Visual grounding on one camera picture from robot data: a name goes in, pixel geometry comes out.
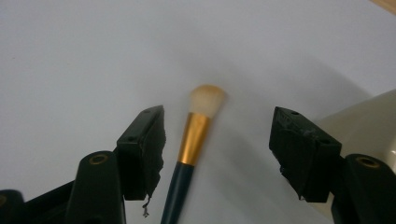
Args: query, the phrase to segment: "black plastic part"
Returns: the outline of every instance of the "black plastic part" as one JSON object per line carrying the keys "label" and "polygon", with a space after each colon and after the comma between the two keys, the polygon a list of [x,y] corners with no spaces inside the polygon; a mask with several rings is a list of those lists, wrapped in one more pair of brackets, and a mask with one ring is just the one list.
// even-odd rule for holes
{"label": "black plastic part", "polygon": [[194,166],[177,162],[166,197],[161,224],[176,224],[189,190]]}
{"label": "black plastic part", "polygon": [[343,177],[343,168],[346,160],[339,157],[332,177],[329,176],[330,192],[334,195],[332,201],[332,219],[334,224],[354,224],[359,223],[358,214],[350,198],[346,182]]}
{"label": "black plastic part", "polygon": [[30,223],[26,206],[20,192],[13,189],[0,190],[0,223]]}
{"label": "black plastic part", "polygon": [[384,162],[366,155],[348,155],[343,178],[359,217],[356,223],[396,223],[396,175]]}
{"label": "black plastic part", "polygon": [[113,152],[99,151],[81,160],[65,223],[125,223],[117,159]]}
{"label": "black plastic part", "polygon": [[122,134],[114,150],[119,161],[121,189],[125,200],[152,196],[163,168],[163,107],[142,111]]}
{"label": "black plastic part", "polygon": [[74,181],[26,203],[32,224],[63,223]]}
{"label": "black plastic part", "polygon": [[300,113],[276,107],[269,148],[300,199],[325,203],[341,143]]}

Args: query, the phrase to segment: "brush bristles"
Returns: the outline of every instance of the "brush bristles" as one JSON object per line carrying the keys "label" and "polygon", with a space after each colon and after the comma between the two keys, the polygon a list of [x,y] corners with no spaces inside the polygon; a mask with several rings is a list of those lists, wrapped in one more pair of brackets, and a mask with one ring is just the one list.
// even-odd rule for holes
{"label": "brush bristles", "polygon": [[190,112],[205,115],[212,119],[224,101],[225,92],[212,85],[197,87],[191,92]]}

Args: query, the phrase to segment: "makeup brush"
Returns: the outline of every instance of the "makeup brush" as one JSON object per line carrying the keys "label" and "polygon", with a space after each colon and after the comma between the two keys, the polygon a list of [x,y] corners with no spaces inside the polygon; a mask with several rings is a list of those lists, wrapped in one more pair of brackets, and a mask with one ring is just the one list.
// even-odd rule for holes
{"label": "makeup brush", "polygon": [[191,92],[190,113],[166,197],[161,224],[177,223],[210,122],[219,111],[224,97],[224,91],[212,85],[203,85]]}

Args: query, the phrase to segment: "brush handle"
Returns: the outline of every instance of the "brush handle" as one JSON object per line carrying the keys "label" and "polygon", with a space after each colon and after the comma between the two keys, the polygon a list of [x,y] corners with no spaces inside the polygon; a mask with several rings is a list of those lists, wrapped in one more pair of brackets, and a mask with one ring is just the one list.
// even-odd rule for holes
{"label": "brush handle", "polygon": [[194,166],[177,162],[166,197],[161,224],[177,224],[184,200],[189,190]]}

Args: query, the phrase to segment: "white table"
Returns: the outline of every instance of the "white table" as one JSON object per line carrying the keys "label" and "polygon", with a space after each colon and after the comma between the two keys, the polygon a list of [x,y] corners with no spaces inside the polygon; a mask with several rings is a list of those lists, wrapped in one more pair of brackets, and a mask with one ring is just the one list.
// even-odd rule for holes
{"label": "white table", "polygon": [[369,1],[1,1],[0,189],[25,200],[112,150],[164,105],[162,179],[128,223],[160,223],[189,106],[221,86],[219,112],[179,223],[331,223],[268,149],[276,105],[318,120],[396,85],[396,18]]}

